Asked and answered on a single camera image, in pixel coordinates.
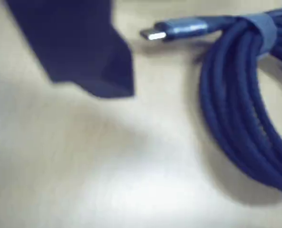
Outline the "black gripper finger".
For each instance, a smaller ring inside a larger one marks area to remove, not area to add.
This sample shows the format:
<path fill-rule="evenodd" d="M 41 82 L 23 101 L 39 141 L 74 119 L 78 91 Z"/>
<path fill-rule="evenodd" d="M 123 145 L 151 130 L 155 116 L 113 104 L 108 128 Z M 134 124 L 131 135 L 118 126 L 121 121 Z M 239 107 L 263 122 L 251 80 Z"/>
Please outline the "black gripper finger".
<path fill-rule="evenodd" d="M 132 54 L 112 24 L 110 0 L 9 0 L 49 78 L 97 97 L 134 95 Z"/>

